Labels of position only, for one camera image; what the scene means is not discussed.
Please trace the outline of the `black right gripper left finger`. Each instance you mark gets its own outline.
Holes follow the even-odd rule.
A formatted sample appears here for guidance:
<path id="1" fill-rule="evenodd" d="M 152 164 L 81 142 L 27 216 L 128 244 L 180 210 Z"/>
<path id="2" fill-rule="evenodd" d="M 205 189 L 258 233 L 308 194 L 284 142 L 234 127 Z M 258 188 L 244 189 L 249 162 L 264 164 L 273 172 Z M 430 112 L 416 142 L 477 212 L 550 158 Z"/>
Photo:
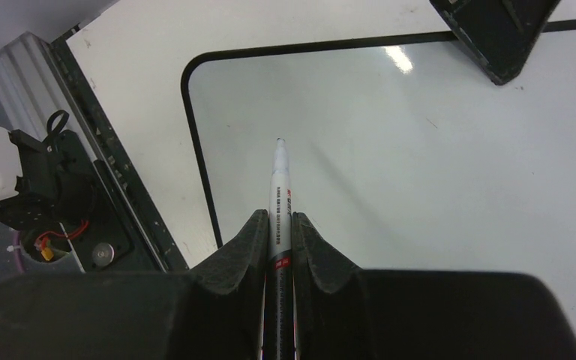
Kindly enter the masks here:
<path id="1" fill-rule="evenodd" d="M 0 359 L 256 359 L 269 216 L 186 272 L 35 274 L 0 284 Z"/>

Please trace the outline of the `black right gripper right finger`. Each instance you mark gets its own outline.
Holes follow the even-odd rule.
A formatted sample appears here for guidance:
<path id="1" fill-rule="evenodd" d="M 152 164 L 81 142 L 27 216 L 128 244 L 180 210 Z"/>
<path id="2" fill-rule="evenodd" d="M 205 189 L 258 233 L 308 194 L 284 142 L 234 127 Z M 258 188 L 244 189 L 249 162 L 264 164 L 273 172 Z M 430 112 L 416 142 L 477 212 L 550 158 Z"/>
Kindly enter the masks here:
<path id="1" fill-rule="evenodd" d="M 299 359 L 576 359 L 553 293 L 528 274 L 365 269 L 292 216 Z"/>

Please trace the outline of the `aluminium frame rail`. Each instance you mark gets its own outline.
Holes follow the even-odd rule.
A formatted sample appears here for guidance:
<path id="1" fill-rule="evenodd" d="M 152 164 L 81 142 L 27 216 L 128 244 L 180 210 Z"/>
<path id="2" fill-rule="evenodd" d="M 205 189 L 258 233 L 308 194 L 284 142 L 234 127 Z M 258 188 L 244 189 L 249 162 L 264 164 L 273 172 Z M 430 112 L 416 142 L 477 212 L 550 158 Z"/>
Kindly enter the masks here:
<path id="1" fill-rule="evenodd" d="M 0 127 L 42 140 L 55 111 L 71 111 L 49 44 L 32 33 L 0 49 Z"/>

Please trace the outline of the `black framed whiteboard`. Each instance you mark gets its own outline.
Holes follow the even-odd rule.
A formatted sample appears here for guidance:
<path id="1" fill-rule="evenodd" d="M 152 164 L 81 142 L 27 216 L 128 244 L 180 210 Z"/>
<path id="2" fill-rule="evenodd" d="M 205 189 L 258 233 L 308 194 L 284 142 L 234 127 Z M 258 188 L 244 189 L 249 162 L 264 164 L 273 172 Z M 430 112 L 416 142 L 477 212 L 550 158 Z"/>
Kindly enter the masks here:
<path id="1" fill-rule="evenodd" d="M 292 207 L 364 268 L 534 275 L 576 331 L 576 30 L 494 85 L 454 41 L 202 62 L 185 81 L 224 241 Z"/>

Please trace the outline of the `white marker pen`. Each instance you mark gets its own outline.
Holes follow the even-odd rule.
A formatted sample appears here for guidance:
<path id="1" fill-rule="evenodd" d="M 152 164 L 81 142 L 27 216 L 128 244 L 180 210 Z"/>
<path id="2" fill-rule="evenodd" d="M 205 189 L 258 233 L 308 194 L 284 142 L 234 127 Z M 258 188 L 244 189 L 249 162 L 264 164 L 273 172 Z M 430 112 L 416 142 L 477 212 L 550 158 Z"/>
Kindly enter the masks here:
<path id="1" fill-rule="evenodd" d="M 274 151 L 268 206 L 263 359 L 295 358 L 292 213 L 287 144 L 279 138 Z"/>

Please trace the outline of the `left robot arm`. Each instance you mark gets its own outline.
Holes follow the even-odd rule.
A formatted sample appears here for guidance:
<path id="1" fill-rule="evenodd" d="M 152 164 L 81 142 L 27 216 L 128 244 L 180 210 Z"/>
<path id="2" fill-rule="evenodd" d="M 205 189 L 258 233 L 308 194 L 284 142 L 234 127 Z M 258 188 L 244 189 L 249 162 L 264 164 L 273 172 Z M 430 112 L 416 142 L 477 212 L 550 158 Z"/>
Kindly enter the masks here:
<path id="1" fill-rule="evenodd" d="M 503 86 L 524 68 L 556 1 L 434 1 L 433 8 L 490 81 Z M 0 223 L 15 230 L 65 222 L 84 228 L 98 185 L 70 118 L 58 109 L 46 136 L 0 127 Z"/>

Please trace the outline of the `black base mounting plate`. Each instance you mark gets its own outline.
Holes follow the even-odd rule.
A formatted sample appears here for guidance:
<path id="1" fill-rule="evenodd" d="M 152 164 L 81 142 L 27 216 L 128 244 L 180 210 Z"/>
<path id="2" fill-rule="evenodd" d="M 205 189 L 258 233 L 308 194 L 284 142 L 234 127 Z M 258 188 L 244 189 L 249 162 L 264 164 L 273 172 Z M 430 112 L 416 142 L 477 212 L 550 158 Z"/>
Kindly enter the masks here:
<path id="1" fill-rule="evenodd" d="M 62 169 L 83 173 L 94 189 L 88 229 L 70 243 L 82 272 L 186 272 L 187 262 L 66 41 L 47 43 L 26 33 L 12 53 L 41 123 L 58 110 L 69 115 L 54 141 L 72 156 Z"/>

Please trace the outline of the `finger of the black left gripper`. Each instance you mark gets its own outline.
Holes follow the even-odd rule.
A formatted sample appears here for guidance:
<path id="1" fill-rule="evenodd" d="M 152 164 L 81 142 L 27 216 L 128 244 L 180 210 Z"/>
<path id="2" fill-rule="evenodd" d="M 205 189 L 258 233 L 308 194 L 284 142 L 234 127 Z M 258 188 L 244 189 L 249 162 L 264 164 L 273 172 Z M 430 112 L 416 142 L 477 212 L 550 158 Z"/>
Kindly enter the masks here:
<path id="1" fill-rule="evenodd" d="M 517 77 L 557 0 L 434 0 L 431 5 L 492 83 Z"/>

